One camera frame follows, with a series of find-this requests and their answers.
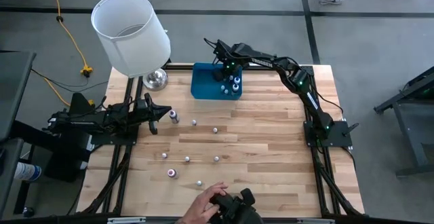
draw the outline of concrete floor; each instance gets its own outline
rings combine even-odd
[[[92,8],[99,0],[60,0],[62,7]],[[150,0],[156,10],[260,10],[302,12],[301,0]],[[0,5],[55,7],[55,0],[0,0]],[[320,6],[316,12],[418,12],[434,13],[434,0],[346,0],[342,6]],[[110,65],[92,29],[89,14],[63,14],[87,61],[95,69],[90,85],[109,78]],[[55,14],[0,14],[0,49],[33,50],[33,68],[65,83],[82,84],[82,61]],[[243,41],[257,50],[291,56],[312,64],[307,26],[303,16],[242,16],[160,14],[169,31],[172,61],[197,62],[213,58],[202,42],[220,38]],[[332,65],[334,78],[349,122],[359,122],[352,132],[357,177],[366,213],[373,217],[434,223],[434,174],[397,179],[395,171],[412,166],[412,154],[399,131],[395,115],[372,110],[397,93],[405,82],[433,66],[434,18],[333,18],[312,17],[321,64]],[[84,92],[98,101],[105,92],[98,86]],[[60,90],[65,99],[71,93]],[[18,119],[36,127],[64,105],[47,84],[31,74]],[[36,164],[46,164],[49,154],[37,150]],[[35,183],[28,205],[37,216],[66,214],[81,181],[60,183],[43,179]]]

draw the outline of white lamp shade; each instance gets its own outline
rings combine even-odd
[[[101,0],[92,26],[112,66],[128,77],[147,75],[170,57],[170,40],[148,0]]]

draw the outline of yellow extension cord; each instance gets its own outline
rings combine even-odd
[[[60,16],[60,3],[59,0],[56,0],[57,3],[57,12],[58,12],[58,16]],[[66,33],[68,33],[69,37],[71,38],[71,41],[73,41],[75,49],[77,49],[77,51],[80,53],[81,58],[83,59],[83,63],[84,63],[84,67],[81,70],[81,73],[88,72],[91,73],[92,72],[92,68],[89,67],[87,65],[86,59],[84,58],[83,53],[81,52],[81,50],[79,49],[79,46],[77,45],[77,43],[74,40],[74,37],[71,35],[71,33],[68,31],[68,29],[66,28],[66,26],[63,25],[61,20],[58,20],[59,24],[63,27],[63,29],[66,31]],[[56,93],[57,97],[66,105],[66,106],[70,106],[70,104],[68,102],[65,101],[65,99],[62,98],[62,96],[59,94],[59,92],[54,88],[54,86],[52,85],[52,83],[47,79],[44,78],[44,80],[48,83],[48,85],[50,85],[50,88]]]

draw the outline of white sneaker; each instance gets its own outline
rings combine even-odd
[[[319,0],[319,3],[322,5],[326,4],[334,4],[334,5],[340,5],[342,4],[344,0]]]

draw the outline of wooden table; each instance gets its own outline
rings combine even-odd
[[[331,66],[314,66],[314,72],[318,92],[339,103]],[[158,135],[149,132],[147,123],[141,125],[122,215],[180,217],[199,193],[223,180],[230,194],[249,187],[256,198],[254,207],[263,217],[321,216],[311,152],[304,142],[303,105],[276,72],[244,71],[238,101],[195,100],[190,93],[191,71],[167,73],[167,87],[150,94],[156,104],[172,106],[180,123],[172,124],[166,115],[158,123]],[[123,102],[126,84],[127,77],[113,69],[106,104]],[[321,107],[335,120],[341,119],[335,106],[321,101]],[[77,211],[86,208],[106,183],[113,148],[103,146],[91,155]],[[167,159],[161,157],[163,152]],[[220,161],[214,162],[214,156]],[[363,212],[352,159],[340,148],[330,148],[330,156],[336,184]],[[167,176],[170,168],[179,172],[179,179]],[[196,181],[203,185],[196,186]],[[327,187],[325,192],[331,210]]]

